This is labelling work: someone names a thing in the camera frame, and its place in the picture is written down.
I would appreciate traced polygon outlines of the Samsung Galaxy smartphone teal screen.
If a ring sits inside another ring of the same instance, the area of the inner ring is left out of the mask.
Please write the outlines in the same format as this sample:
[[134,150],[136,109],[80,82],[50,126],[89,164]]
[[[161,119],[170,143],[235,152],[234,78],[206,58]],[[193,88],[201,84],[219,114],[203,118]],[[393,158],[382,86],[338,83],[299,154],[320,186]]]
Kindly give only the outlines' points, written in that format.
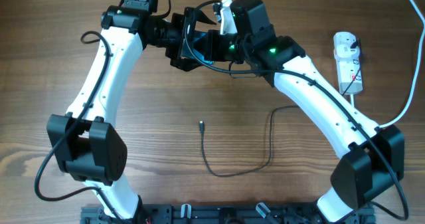
[[[198,56],[200,60],[208,64],[214,64],[214,61],[207,59],[207,55],[210,52],[210,43],[206,32],[195,31],[193,35],[193,53]],[[190,53],[186,42],[183,42],[183,48],[181,56],[184,58],[194,59]]]

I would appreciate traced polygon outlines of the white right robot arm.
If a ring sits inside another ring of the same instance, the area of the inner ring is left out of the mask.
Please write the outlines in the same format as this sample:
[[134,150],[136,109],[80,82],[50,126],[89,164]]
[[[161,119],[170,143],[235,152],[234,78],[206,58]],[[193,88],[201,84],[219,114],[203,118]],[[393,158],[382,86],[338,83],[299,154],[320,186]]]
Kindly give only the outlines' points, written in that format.
[[318,72],[289,36],[277,36],[262,0],[213,2],[221,25],[201,53],[206,66],[215,61],[246,62],[291,98],[323,132],[339,163],[331,189],[317,200],[330,223],[338,223],[404,176],[404,136],[394,125],[381,128],[349,104]]

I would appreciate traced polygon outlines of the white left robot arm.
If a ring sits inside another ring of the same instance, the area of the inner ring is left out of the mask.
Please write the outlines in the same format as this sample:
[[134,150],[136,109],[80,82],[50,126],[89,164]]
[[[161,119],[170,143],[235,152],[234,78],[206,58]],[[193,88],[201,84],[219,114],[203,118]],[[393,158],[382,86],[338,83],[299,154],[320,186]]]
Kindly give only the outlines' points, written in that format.
[[52,150],[35,179],[52,157],[60,171],[84,183],[101,201],[113,223],[145,223],[149,219],[141,197],[124,175],[128,150],[114,129],[116,114],[128,76],[147,45],[170,48],[180,44],[186,28],[156,15],[158,0],[121,0],[102,15],[101,32],[92,31],[98,52],[74,102],[63,116],[52,115],[47,132]]

